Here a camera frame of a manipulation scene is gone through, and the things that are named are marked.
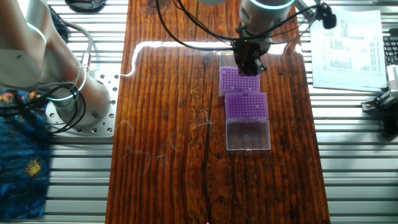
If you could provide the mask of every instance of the wood grain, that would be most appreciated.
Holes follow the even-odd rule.
[[[236,36],[239,1],[183,2],[209,29]],[[180,40],[216,41],[171,0],[161,8]],[[150,41],[172,39],[154,0],[130,0],[122,73],[136,62],[121,77],[106,223],[330,223],[300,43],[263,58],[272,149],[229,152],[220,55]]]

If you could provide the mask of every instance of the paper sheet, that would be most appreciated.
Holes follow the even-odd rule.
[[[380,91],[387,87],[380,11],[333,10],[335,28],[311,29],[315,88]]]

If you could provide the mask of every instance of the black cable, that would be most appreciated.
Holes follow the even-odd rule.
[[[174,6],[175,6],[177,9],[183,11],[183,9],[182,9],[180,6],[178,6],[177,3],[176,3],[175,1],[176,1],[176,0],[173,0]],[[196,22],[198,22],[199,24],[201,24],[204,28],[206,28],[207,30],[209,30],[209,28],[207,28],[206,25],[204,25],[202,22],[200,22],[199,19],[198,19],[196,16],[193,16],[192,14],[190,14],[190,15],[192,16],[192,19],[194,19]],[[228,45],[228,43],[225,42],[223,39],[218,38],[218,37],[215,37],[215,38],[216,38],[217,40],[223,42],[224,44],[227,44],[227,45]]]
[[[74,128],[74,127],[85,117],[85,115],[86,115],[86,109],[87,109],[86,100],[85,100],[85,98],[83,97],[82,94],[80,94],[80,96],[81,96],[81,100],[83,101],[83,112],[82,112],[81,116],[79,117],[79,119],[78,119],[73,125],[71,125],[71,126],[70,126],[69,128],[67,128],[67,129],[63,130],[62,132],[65,132],[65,131],[68,131],[68,130],[71,129],[71,128]]]
[[[292,29],[290,29],[290,30],[287,30],[287,31],[284,31],[284,32],[280,32],[280,33],[277,33],[277,34],[270,35],[269,37],[276,37],[276,36],[278,36],[278,35],[286,34],[286,33],[288,33],[288,32],[295,31],[295,30],[298,29],[298,28],[299,28],[299,26],[294,27],[294,28],[292,28]]]
[[[64,125],[64,127],[60,128],[60,129],[58,129],[58,130],[56,130],[56,131],[54,131],[54,132],[49,132],[49,134],[58,134],[58,133],[61,133],[61,132],[65,132],[65,131],[66,131],[66,128],[67,128],[70,124],[72,124],[73,120],[76,118],[77,113],[78,113],[78,109],[79,109],[79,103],[78,103],[78,101],[77,101],[76,95],[73,94],[73,90],[70,90],[70,92],[72,93],[73,99],[75,100],[75,112],[73,113],[73,115],[72,115],[72,117],[70,118],[70,120]]]
[[[166,32],[169,34],[169,36],[171,36],[171,38],[173,38],[173,40],[175,40],[177,43],[179,43],[179,44],[181,44],[181,45],[183,45],[185,47],[191,48],[193,50],[233,50],[232,47],[213,47],[213,48],[195,47],[195,46],[188,45],[188,44],[182,42],[181,40],[178,40],[171,33],[171,31],[169,31],[169,29],[167,28],[167,26],[166,26],[166,24],[165,24],[165,22],[163,20],[162,13],[160,12],[159,0],[155,0],[155,1],[156,1],[156,9],[157,9],[157,13],[159,15],[160,23],[162,24],[162,26],[166,30]]]
[[[39,99],[32,100],[23,105],[0,107],[0,110],[19,110],[18,112],[13,112],[13,113],[4,113],[4,114],[0,113],[0,116],[3,116],[3,117],[4,116],[15,116],[15,115],[20,115],[22,113],[28,112],[28,111],[38,107],[38,105],[40,105],[43,101],[45,101],[47,99],[47,97],[50,96],[53,92],[55,92],[61,88],[68,88],[68,87],[69,87],[68,85],[59,85],[58,87],[50,90],[48,93],[42,95],[42,97],[40,97]]]
[[[42,97],[40,97],[39,99],[36,100],[32,100],[24,105],[17,105],[17,106],[5,106],[5,107],[0,107],[0,110],[13,110],[13,109],[20,109],[20,108],[24,108],[26,106],[29,105],[35,105],[36,103],[39,103],[41,101],[44,101],[47,99],[47,97],[49,97],[51,94],[55,93],[57,90],[61,89],[61,88],[65,88],[66,86],[70,87],[69,83],[66,83],[64,85],[59,85],[57,87],[55,87],[54,89],[50,90],[48,93],[42,95]]]
[[[318,5],[314,5],[314,6],[310,6],[308,8],[305,8],[299,12],[296,12],[295,14],[289,16],[288,18],[286,18],[284,21],[276,24],[274,27],[260,33],[257,35],[253,35],[250,37],[239,37],[239,38],[235,38],[235,37],[225,37],[222,35],[218,35],[212,31],[210,31],[209,29],[207,29],[206,27],[203,27],[202,25],[200,25],[197,21],[195,21],[194,19],[192,19],[192,14],[190,12],[187,11],[187,9],[184,7],[184,5],[182,4],[181,0],[177,0],[178,3],[180,4],[180,7],[182,9],[182,11],[187,15],[187,17],[199,28],[201,28],[202,30],[204,30],[206,33],[212,35],[213,37],[218,37],[224,40],[232,40],[232,41],[237,41],[237,40],[252,40],[252,39],[258,39],[261,37],[267,37],[268,34],[270,34],[272,31],[276,30],[277,28],[281,27],[282,25],[284,25],[286,22],[290,21],[291,19],[295,18],[296,16],[298,16],[299,14],[303,14],[304,12],[311,10],[311,9],[315,9],[316,7],[318,7]]]

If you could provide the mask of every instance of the blue led ring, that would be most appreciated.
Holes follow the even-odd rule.
[[[29,26],[29,28],[31,28],[32,30],[36,31],[36,33],[38,33],[44,40],[44,43],[47,45],[47,39],[45,38],[44,34],[42,33],[42,31],[40,31],[38,28],[36,28],[36,26],[33,26],[32,24],[26,22],[27,26]]]
[[[291,6],[295,0],[290,0],[288,3],[280,5],[280,6],[270,6],[270,5],[266,5],[263,3],[259,3],[256,0],[250,0],[253,4],[263,8],[263,9],[270,9],[270,10],[278,10],[278,9],[284,9],[286,7]]]
[[[74,94],[72,94],[72,95],[69,95],[69,96],[67,96],[67,97],[64,97],[64,98],[62,98],[62,99],[53,99],[53,98],[50,98],[50,97],[47,97],[47,99],[49,99],[49,100],[52,100],[52,101],[63,101],[63,100],[67,100],[67,99],[70,99],[70,98],[72,98],[74,95],[76,95],[79,91],[81,91],[81,89],[84,87],[84,85],[85,85],[85,83],[86,83],[86,71],[84,70],[84,72],[85,72],[85,77],[84,77],[84,79],[83,79],[83,83],[81,83],[81,85],[80,85],[80,87],[79,87],[79,89],[78,89],[78,91],[76,91]]]

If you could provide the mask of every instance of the metal mounting plate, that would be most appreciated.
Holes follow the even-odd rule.
[[[119,82],[120,75],[110,74],[110,73],[102,73],[101,71],[93,70],[90,71],[90,75],[104,83],[106,88],[111,95],[111,106],[109,107],[109,111],[106,115],[100,119],[97,123],[80,127],[76,125],[76,127],[71,128],[70,130],[59,133],[57,136],[62,137],[81,137],[81,138],[111,138],[113,137],[115,121],[116,121],[116,108],[118,105],[118,95],[119,95]],[[50,102],[47,105],[46,109],[46,128],[48,131],[56,131],[63,127],[64,121],[61,120],[59,115],[57,114],[57,110],[54,105]]]

